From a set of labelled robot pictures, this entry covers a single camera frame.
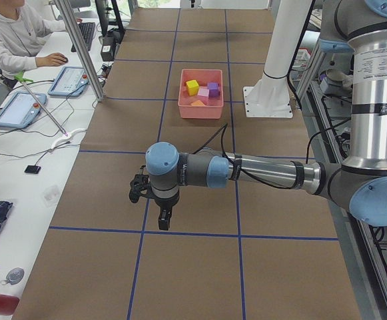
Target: black cable cord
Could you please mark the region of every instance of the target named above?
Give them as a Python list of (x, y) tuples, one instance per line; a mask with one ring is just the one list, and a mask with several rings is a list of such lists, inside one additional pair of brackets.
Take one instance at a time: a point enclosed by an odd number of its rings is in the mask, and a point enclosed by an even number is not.
[(347, 100), (347, 99), (351, 99), (351, 97), (341, 97), (339, 95), (325, 95), (325, 96), (327, 96), (328, 98), (336, 98), (347, 103), (352, 103), (351, 100)]
[(291, 69), (291, 71), (296, 71), (296, 72), (305, 72), (307, 70), (310, 70), (310, 68), (312, 67), (312, 65), (310, 64), (307, 68), (305, 68), (304, 70), (297, 70), (297, 69)]
[[(321, 98), (320, 98), (320, 102), (322, 103), (322, 105), (324, 106), (324, 111), (325, 111), (325, 115), (326, 115), (326, 118), (328, 119), (329, 121), (329, 124), (330, 124), (330, 127), (332, 127), (332, 120), (331, 120), (331, 116), (329, 114), (329, 110), (328, 110), (328, 106), (326, 105), (325, 103), (325, 96), (323, 95)], [(335, 131), (334, 128), (332, 128), (332, 133), (334, 134), (335, 136), (335, 140), (338, 144), (338, 150), (340, 151), (341, 153), (341, 156), (343, 156), (343, 158), (347, 158), (347, 154), (344, 152), (344, 150), (342, 149), (342, 142), (340, 140), (340, 137), (339, 135), (337, 135), (337, 132)]]
[(308, 22), (310, 21), (310, 16), (312, 15), (315, 2), (316, 2), (316, 0), (313, 0), (312, 3), (310, 4), (310, 8), (308, 9), (307, 18), (306, 18), (306, 21), (304, 22), (304, 25), (302, 26), (301, 34), (300, 34), (300, 37), (298, 38), (297, 46), (296, 46), (296, 49), (294, 51), (294, 55), (292, 56), (291, 64), (290, 64), (289, 69), (288, 69), (288, 74), (286, 75), (286, 78), (288, 80), (288, 86), (290, 87), (291, 91), (294, 93), (295, 99), (297, 100), (298, 107), (300, 108), (300, 110), (302, 110), (302, 104), (301, 104), (300, 99), (298, 98), (298, 95), (296, 94), (296, 89), (290, 83), (290, 73), (291, 73), (291, 69), (295, 63), (296, 54), (297, 54), (298, 50), (300, 49), (301, 41), (304, 38), (304, 34), (307, 31)]
[(375, 232), (374, 232), (374, 235), (375, 235), (375, 240), (377, 242), (381, 242), (385, 236), (385, 230), (384, 230), (384, 227), (378, 227)]
[[(226, 132), (227, 126), (228, 126), (227, 123), (222, 126), (222, 133), (221, 133), (221, 136), (220, 136), (221, 153), (222, 153), (222, 156), (224, 158), (226, 158), (228, 160), (228, 162), (230, 162), (234, 166), (233, 160), (228, 157), (228, 155), (226, 154), (226, 151), (224, 150), (224, 134)], [(295, 187), (295, 184), (293, 186), (291, 186), (291, 187), (283, 187), (283, 186), (280, 186), (280, 185), (275, 185), (275, 184), (269, 183), (268, 181), (265, 181), (265, 180), (257, 177), (256, 175), (253, 175), (252, 173), (249, 173), (245, 169), (240, 169), (240, 170), (245, 175), (250, 177), (251, 179), (254, 179), (255, 181), (258, 181), (259, 183), (262, 183), (263, 185), (268, 185), (269, 187), (272, 187), (272, 188), (275, 188), (275, 189), (285, 189), (285, 190), (287, 190), (287, 189), (293, 189)]]
[(94, 101), (93, 101), (93, 103), (91, 104), (91, 106), (93, 107), (93, 109), (95, 109), (95, 107), (97, 106), (97, 103), (98, 103), (98, 101), (97, 101), (97, 99), (95, 99)]
[(345, 119), (345, 120), (341, 121), (340, 123), (337, 123), (337, 124), (334, 125), (334, 126), (331, 126), (331, 127), (326, 128), (326, 129), (324, 129), (324, 130), (321, 130), (321, 131), (319, 131), (319, 132), (316, 132), (314, 135), (312, 135), (312, 136), (310, 137), (310, 139), (308, 140), (308, 144), (307, 144), (306, 164), (308, 163), (308, 155), (309, 155), (309, 152), (310, 152), (310, 145), (312, 144), (312, 140), (313, 140), (317, 135), (319, 135), (319, 134), (321, 134), (321, 133), (323, 133), (323, 132), (325, 132), (325, 131), (335, 129), (335, 128), (337, 128), (337, 127), (339, 127), (339, 126), (341, 126), (341, 125), (343, 125), (343, 124), (345, 124), (345, 123), (347, 123), (347, 122), (349, 122), (349, 121), (350, 121), (350, 118)]
[[(50, 79), (50, 80), (41, 80), (41, 81), (27, 82), (26, 84), (27, 85), (36, 85), (37, 83), (44, 83), (44, 82), (54, 82), (54, 79), (52, 79), (52, 80)], [(14, 88), (12, 88), (12, 90), (10, 90), (10, 92), (12, 92), (12, 91), (14, 91), (16, 89), (20, 89), (20, 88), (23, 88), (23, 86), (19, 85), (17, 87), (14, 87)]]
[(79, 145), (70, 145), (70, 142), (66, 141), (66, 142), (62, 143), (61, 145), (57, 146), (54, 149), (42, 150), (42, 151), (39, 151), (39, 152), (36, 152), (36, 153), (31, 153), (29, 155), (8, 155), (6, 153), (0, 153), (0, 155), (2, 155), (4, 157), (12, 157), (12, 158), (16, 158), (16, 159), (25, 159), (25, 158), (28, 158), (28, 157), (34, 157), (36, 155), (40, 155), (42, 153), (45, 153), (44, 155), (46, 155), (48, 152), (52, 152), (53, 150), (56, 150), (56, 149), (63, 149), (63, 148), (67, 148), (67, 147), (77, 147), (77, 146), (79, 146)]
[(38, 165), (38, 162), (40, 162), (40, 160), (41, 160), (42, 158), (44, 158), (44, 156), (45, 156), (48, 152), (49, 152), (49, 150), (46, 150), (46, 152), (44, 152), (44, 154), (43, 154), (42, 156), (40, 156), (38, 160), (36, 160), (36, 162), (35, 162), (34, 165)]
[(203, 148), (205, 148), (223, 129), (224, 129), (224, 126), (225, 125), (222, 125), (221, 127), (220, 127), (220, 129), (218, 129), (212, 136), (211, 136), (211, 138), (209, 138), (208, 140), (206, 140), (206, 142), (203, 144), (203, 145), (201, 145), (196, 151), (194, 151), (192, 154), (193, 155), (196, 155), (200, 150), (202, 150)]

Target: robotic arm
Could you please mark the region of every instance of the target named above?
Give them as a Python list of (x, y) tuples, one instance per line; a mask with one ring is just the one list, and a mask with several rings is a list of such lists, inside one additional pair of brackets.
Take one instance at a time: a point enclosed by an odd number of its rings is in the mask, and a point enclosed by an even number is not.
[(154, 199), (159, 229), (170, 227), (180, 186), (225, 187), (228, 180), (304, 189), (370, 225), (387, 225), (387, 0), (325, 0), (323, 13), (321, 47), (354, 50), (349, 157), (341, 165), (301, 164), (209, 149), (179, 153), (156, 143), (146, 152), (149, 175), (142, 168), (131, 181), (130, 200)]

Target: orange block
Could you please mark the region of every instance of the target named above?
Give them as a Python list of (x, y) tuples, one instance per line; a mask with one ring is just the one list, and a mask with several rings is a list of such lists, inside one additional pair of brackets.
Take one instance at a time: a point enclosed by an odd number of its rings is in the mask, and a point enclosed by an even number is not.
[(194, 107), (204, 107), (205, 106), (205, 104), (201, 100), (193, 101), (191, 103), (191, 105), (194, 106)]

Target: white table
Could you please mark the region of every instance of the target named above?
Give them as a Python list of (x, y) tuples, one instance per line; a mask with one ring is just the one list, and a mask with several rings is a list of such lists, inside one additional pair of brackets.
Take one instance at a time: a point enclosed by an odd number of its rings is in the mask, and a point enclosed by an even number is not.
[[(98, 38), (99, 33), (96, 33), (90, 50), (91, 60), (97, 71), (103, 64)], [(66, 65), (81, 66), (77, 54), (70, 52), (71, 45), (68, 33), (53, 33), (38, 56), (46, 56), (57, 51), (68, 57), (69, 62)], [(34, 81), (54, 79), (60, 69), (60, 67), (42, 67), (26, 72), (25, 77)], [(42, 83), (33, 84), (30, 87), (33, 92), (46, 93), (50, 86), (51, 83)], [(73, 111), (67, 102), (58, 107), (63, 101), (63, 98), (49, 97), (47, 102), (47, 109), (53, 112), (60, 123)], [(88, 86), (81, 96), (71, 98), (69, 102), (75, 111), (63, 125), (64, 128), (67, 131), (87, 128), (93, 116), (93, 105), (96, 103), (91, 87)], [(49, 149), (52, 142), (61, 136), (61, 132), (44, 112), (38, 118), (42, 119), (25, 130), (40, 131), (46, 135), (57, 133), (55, 137), (20, 131), (2, 135), (0, 153), (23, 156)], [(79, 144), (84, 135), (84, 133), (75, 135), (71, 144)], [(25, 276), (20, 283), (0, 284), (0, 294), (21, 297), (78, 150), (79, 146), (73, 146), (46, 154), (38, 163), (42, 167), (38, 175), (28, 175), (24, 170), (26, 166), (35, 164), (41, 155), (26, 159), (0, 155), (0, 201), (14, 203), (8, 220), (3, 224), (0, 232), (0, 281), (4, 280), (7, 273), (15, 267), (25, 270)], [(45, 195), (51, 195), (51, 200), (45, 200)], [(10, 318), (11, 316), (0, 316), (0, 319)]]

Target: blue tape grid line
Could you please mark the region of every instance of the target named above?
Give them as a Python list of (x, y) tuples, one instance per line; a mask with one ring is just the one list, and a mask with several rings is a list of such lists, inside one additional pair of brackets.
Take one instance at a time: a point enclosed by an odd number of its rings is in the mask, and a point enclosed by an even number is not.
[(136, 32), (165, 32), (165, 33), (224, 33), (224, 34), (247, 34), (247, 35), (272, 35), (273, 32), (248, 32), (248, 31), (181, 31), (181, 30), (140, 30), (140, 29), (127, 29), (127, 31)]
[[(116, 153), (122, 155), (145, 155), (145, 152), (142, 151), (118, 151), (118, 150), (79, 150), (82, 153)], [(275, 156), (275, 155), (256, 155), (255, 157), (259, 158), (269, 158), (269, 159), (294, 159), (294, 160), (305, 160), (306, 157), (292, 157), (292, 156)]]
[(211, 237), (211, 238), (244, 238), (244, 239), (272, 239), (272, 240), (303, 240), (303, 241), (338, 241), (334, 237), (300, 237), (300, 236), (285, 236), (285, 235), (239, 235), (230, 233), (195, 233), (195, 232), (179, 232), (179, 231), (153, 231), (153, 230), (126, 230), (126, 229), (102, 229), (102, 228), (82, 228), (82, 227), (60, 227), (52, 225), (49, 227), (52, 230), (61, 231), (82, 231), (82, 232), (103, 232), (103, 233), (134, 233), (145, 235), (179, 235), (183, 237)]
[[(116, 97), (106, 97), (110, 100), (127, 100), (127, 101), (178, 101), (178, 99), (159, 99), (159, 98), (116, 98)], [(244, 101), (224, 101), (225, 103), (244, 103)]]
[[(175, 27), (175, 36), (174, 36), (174, 42), (173, 42), (173, 51), (171, 53), (171, 62), (169, 64), (169, 70), (168, 70), (168, 77), (167, 77), (167, 87), (165, 89), (165, 96), (164, 96), (164, 101), (163, 101), (163, 106), (162, 106), (162, 113), (161, 113), (161, 122), (159, 123), (159, 132), (158, 132), (158, 137), (157, 141), (161, 138), (161, 131), (162, 131), (162, 124), (164, 120), (164, 114), (165, 114), (165, 105), (167, 103), (167, 94), (168, 94), (168, 87), (169, 87), (169, 80), (171, 78), (171, 67), (173, 66), (173, 57), (174, 57), (174, 51), (175, 51), (175, 43), (177, 40), (177, 30), (179, 28), (179, 22), (180, 22), (180, 14), (181, 14), (181, 9), (179, 9), (179, 14), (177, 16), (177, 26)], [(135, 294), (135, 287), (137, 284), (137, 275), (139, 271), (139, 265), (140, 265), (140, 257), (141, 257), (141, 249), (143, 248), (143, 238), (145, 236), (145, 229), (146, 229), (146, 220), (147, 220), (147, 211), (149, 209), (149, 203), (150, 200), (147, 200), (146, 204), (146, 209), (145, 209), (145, 217), (143, 219), (143, 226), (141, 229), (141, 237), (140, 237), (140, 244), (139, 244), (139, 251), (137, 253), (137, 261), (135, 263), (135, 272), (134, 272), (134, 279), (133, 279), (133, 287), (131, 289), (131, 297), (129, 301), (129, 308), (128, 308), (128, 313), (127, 313), (127, 320), (130, 320), (131, 318), (131, 311), (133, 309), (133, 301), (134, 301), (134, 294)]]
[(146, 221), (147, 221), (147, 211), (149, 210), (149, 203), (150, 201), (147, 199), (146, 202), (146, 208), (145, 208), (145, 215), (143, 217), (143, 226), (141, 227), (141, 236), (140, 236), (140, 243), (139, 243), (139, 250), (137, 251), (137, 260), (135, 261), (135, 270), (134, 270), (134, 277), (133, 277), (133, 286), (131, 287), (131, 296), (129, 298), (129, 306), (128, 306), (128, 312), (127, 312), (127, 320), (131, 318), (131, 311), (133, 310), (133, 302), (134, 302), (134, 293), (135, 293), (135, 286), (137, 284), (137, 276), (139, 274), (139, 265), (140, 265), (140, 258), (141, 258), (141, 249), (143, 248), (143, 239), (145, 237), (145, 229), (146, 229)]
[[(167, 62), (167, 63), (221, 63), (226, 64), (227, 61), (190, 61), (190, 60), (147, 60), (147, 59), (115, 59), (115, 61), (131, 61), (131, 62)], [(264, 65), (264, 62), (230, 62), (233, 65)]]
[[(226, 47), (227, 47), (227, 70), (228, 70), (228, 93), (230, 99), (230, 122), (232, 127), (232, 145), (233, 153), (236, 153), (236, 143), (234, 138), (234, 113), (233, 113), (233, 103), (232, 103), (232, 77), (230, 74), (230, 45), (228, 41), (228, 27), (227, 27), (227, 10), (224, 10), (224, 24), (226, 27)], [(242, 319), (246, 320), (246, 302), (245, 302), (245, 284), (244, 284), (244, 263), (243, 263), (243, 254), (242, 254), (242, 230), (240, 226), (240, 205), (239, 205), (239, 189), (238, 181), (234, 182), (234, 191), (236, 197), (236, 220), (238, 224), (238, 250), (239, 250), (239, 279), (240, 279), (240, 296), (242, 304)]]

